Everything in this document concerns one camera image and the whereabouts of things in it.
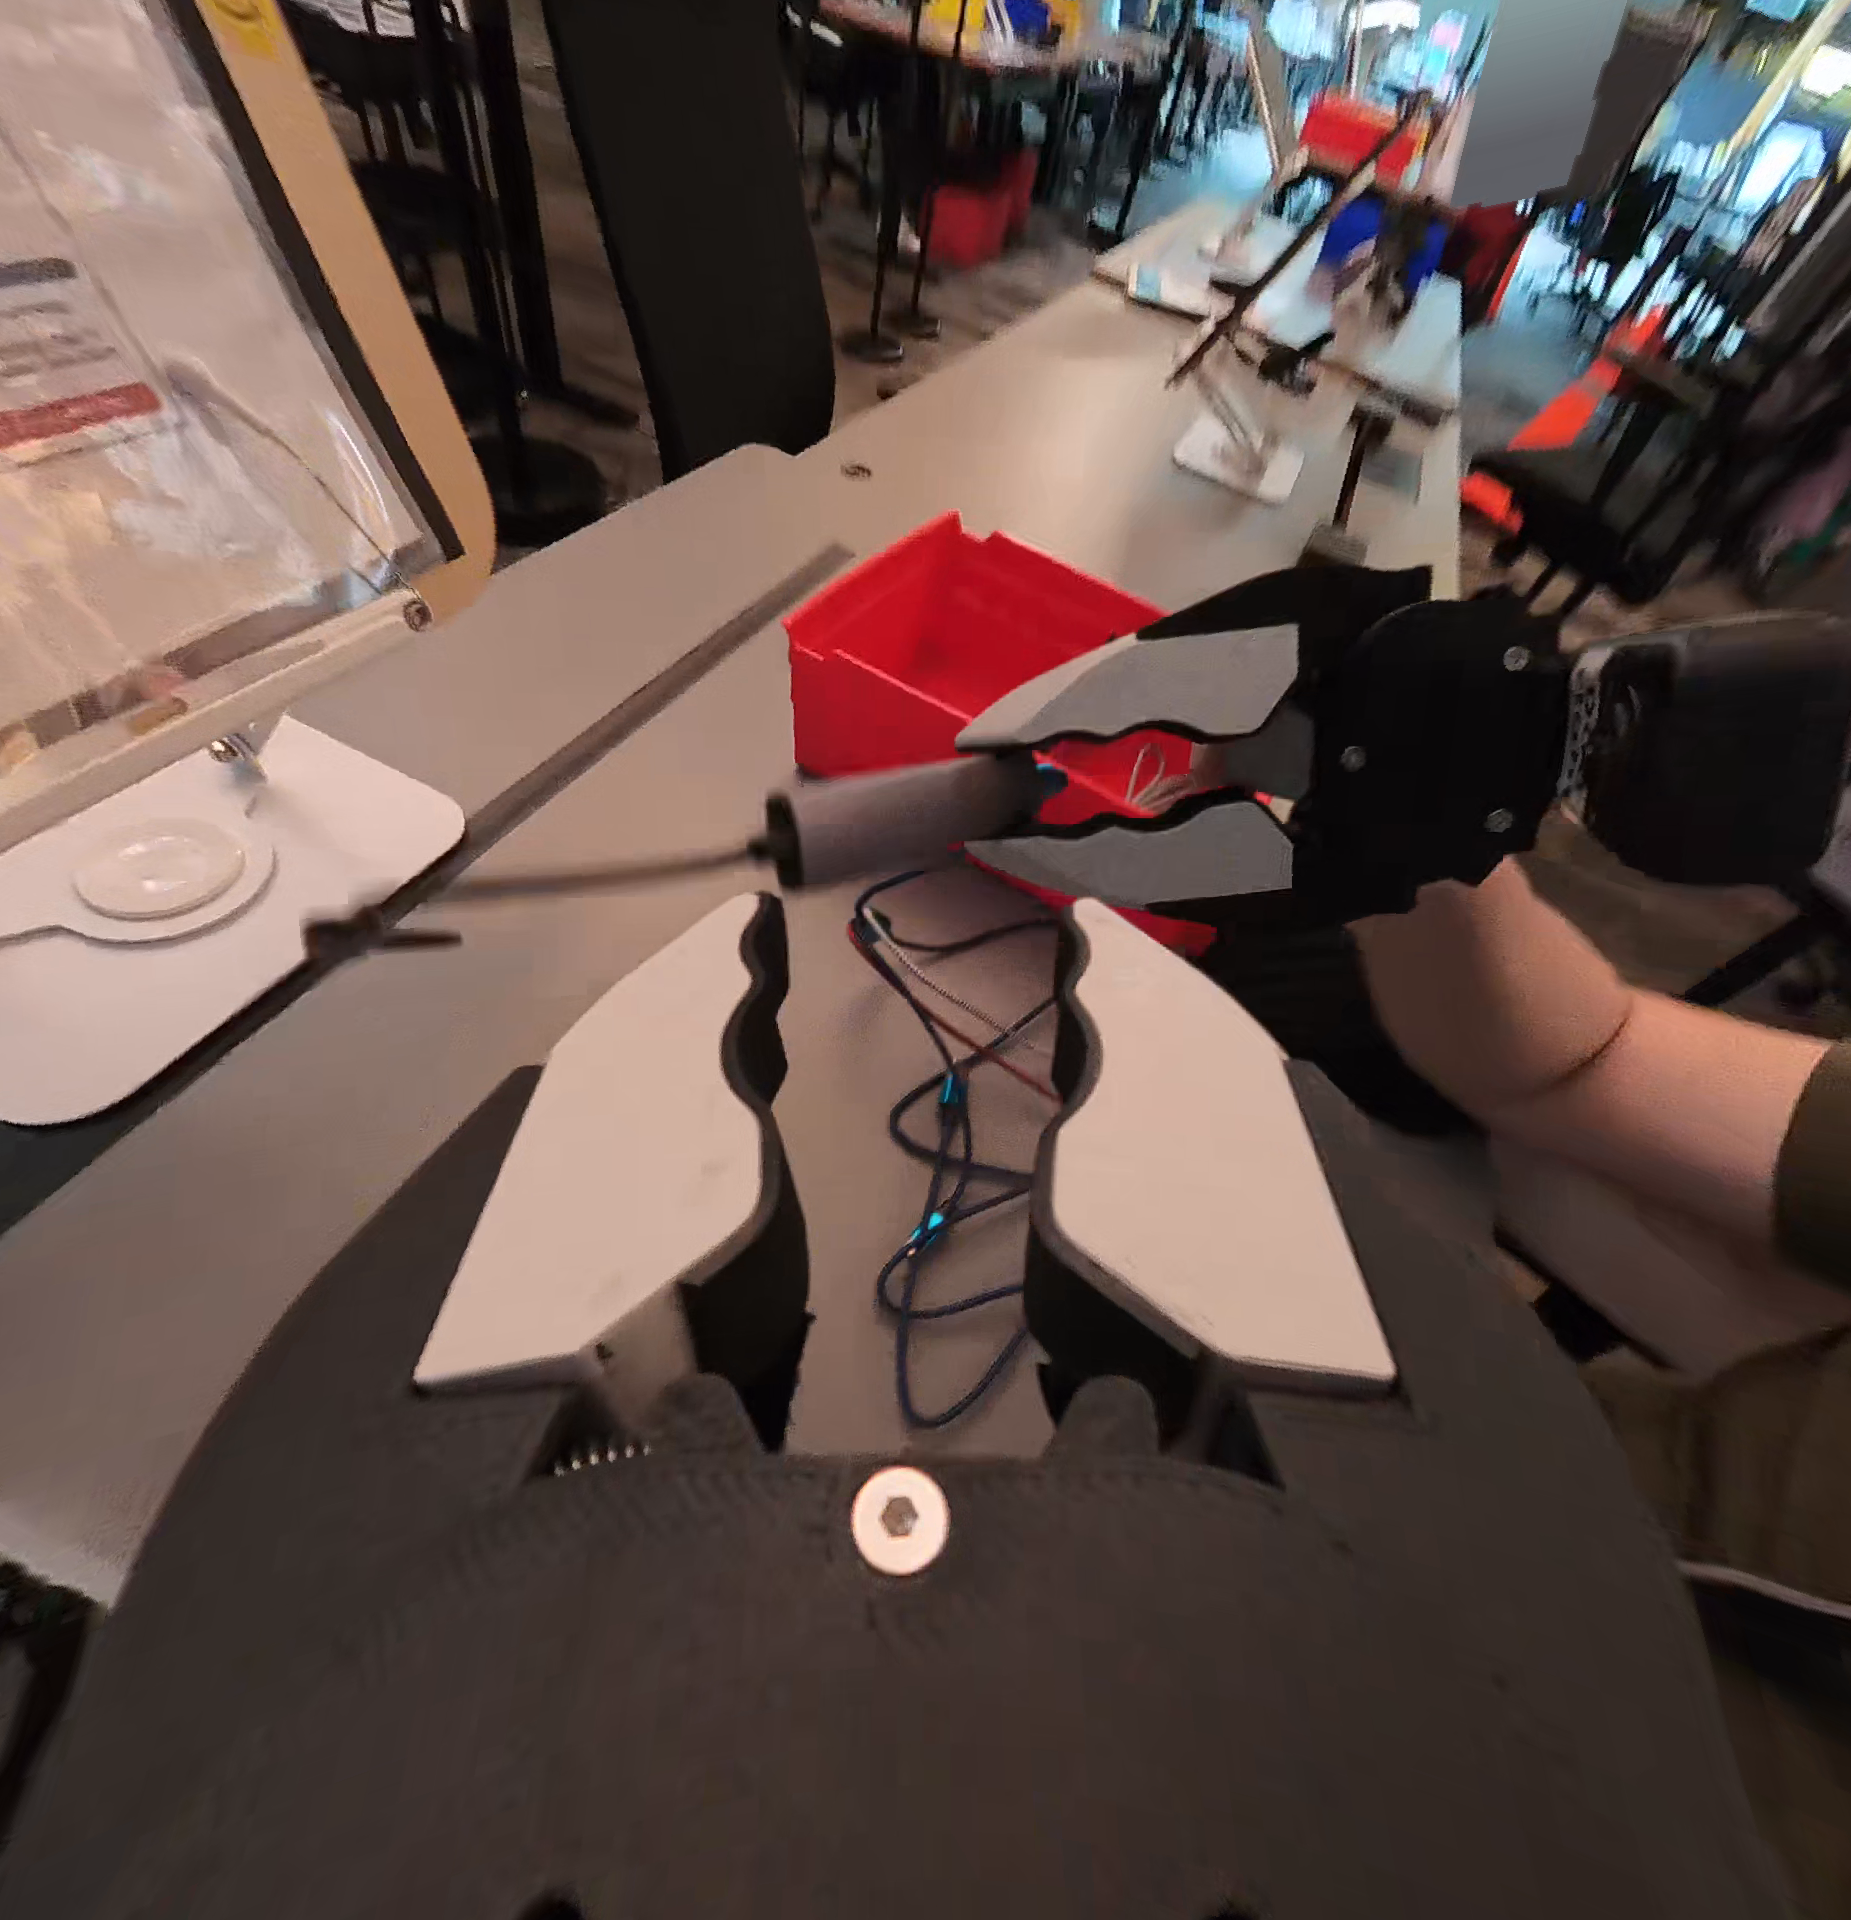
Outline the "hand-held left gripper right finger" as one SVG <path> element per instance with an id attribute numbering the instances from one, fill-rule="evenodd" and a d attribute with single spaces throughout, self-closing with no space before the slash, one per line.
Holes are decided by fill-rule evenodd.
<path id="1" fill-rule="evenodd" d="M 1053 1068 L 1026 1275 L 1049 1358 L 1141 1333 L 1240 1385 L 1400 1385 L 1286 1053 L 1101 901 L 1062 920 Z"/>

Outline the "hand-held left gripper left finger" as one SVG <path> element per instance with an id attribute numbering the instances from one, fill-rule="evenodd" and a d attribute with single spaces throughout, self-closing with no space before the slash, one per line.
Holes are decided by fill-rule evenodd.
<path id="1" fill-rule="evenodd" d="M 713 908 L 549 1053 L 422 1346 L 418 1392 L 567 1388 L 638 1437 L 692 1375 L 779 1448 L 810 1261 L 777 1126 L 785 910 Z"/>

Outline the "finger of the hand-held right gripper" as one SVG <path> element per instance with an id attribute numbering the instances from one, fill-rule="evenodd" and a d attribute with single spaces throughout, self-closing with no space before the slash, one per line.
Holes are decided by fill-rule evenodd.
<path id="1" fill-rule="evenodd" d="M 1105 814 L 970 839 L 962 851 L 1012 883 L 1110 908 L 1164 912 L 1294 885 L 1294 841 L 1255 795 L 1193 795 L 1153 818 Z"/>
<path id="2" fill-rule="evenodd" d="M 1203 745 L 1261 733 L 1299 679 L 1294 623 L 1191 637 L 1120 637 L 1022 683 L 972 718 L 956 752 L 1170 733 Z"/>

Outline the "person's right forearm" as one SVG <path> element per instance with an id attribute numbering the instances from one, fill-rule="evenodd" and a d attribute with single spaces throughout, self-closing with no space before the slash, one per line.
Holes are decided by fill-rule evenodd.
<path id="1" fill-rule="evenodd" d="M 1851 1040 L 1627 984 L 1513 858 L 1350 932 L 1390 1041 L 1490 1138 L 1851 1294 Z"/>

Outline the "red plastic bin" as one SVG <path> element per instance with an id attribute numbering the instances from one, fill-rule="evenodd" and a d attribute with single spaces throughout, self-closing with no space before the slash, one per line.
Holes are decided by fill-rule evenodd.
<path id="1" fill-rule="evenodd" d="M 1006 693 L 1161 615 L 1043 550 L 939 515 L 785 619 L 794 764 L 841 779 L 949 758 Z"/>

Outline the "white tablet stand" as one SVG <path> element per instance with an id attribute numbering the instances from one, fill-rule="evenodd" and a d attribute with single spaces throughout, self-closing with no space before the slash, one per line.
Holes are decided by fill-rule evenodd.
<path id="1" fill-rule="evenodd" d="M 1253 211 L 1190 253 L 1130 270 L 1130 299 L 1147 284 L 1155 305 L 1193 326 L 1166 380 L 1199 407 L 1174 448 L 1184 471 L 1278 507 L 1303 467 L 1294 425 L 1325 382 L 1352 396 L 1357 461 L 1417 413 L 1380 367 L 1402 322 L 1398 280 L 1382 274 L 1390 205 L 1378 176 L 1369 153 L 1303 228 Z"/>

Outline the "red crate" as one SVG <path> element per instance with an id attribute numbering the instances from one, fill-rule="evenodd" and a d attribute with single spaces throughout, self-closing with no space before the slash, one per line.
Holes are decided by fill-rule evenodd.
<path id="1" fill-rule="evenodd" d="M 962 151 L 923 191 L 918 236 L 927 268 L 964 272 L 1006 253 L 1033 205 L 1033 149 Z"/>

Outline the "person's lap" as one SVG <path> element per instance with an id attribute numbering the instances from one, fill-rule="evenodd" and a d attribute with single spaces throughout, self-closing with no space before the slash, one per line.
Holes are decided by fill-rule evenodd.
<path id="1" fill-rule="evenodd" d="M 1851 1919 L 1851 1329 L 1689 1381 L 1610 1352 L 1600 1406 L 1691 1597 L 1799 1917 Z"/>

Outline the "sign display on white stand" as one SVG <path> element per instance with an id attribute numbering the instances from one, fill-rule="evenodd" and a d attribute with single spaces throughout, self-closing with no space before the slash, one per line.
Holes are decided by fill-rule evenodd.
<path id="1" fill-rule="evenodd" d="M 276 4 L 0 4 L 0 1122 L 118 1109 L 451 853 L 287 710 L 492 506 Z"/>

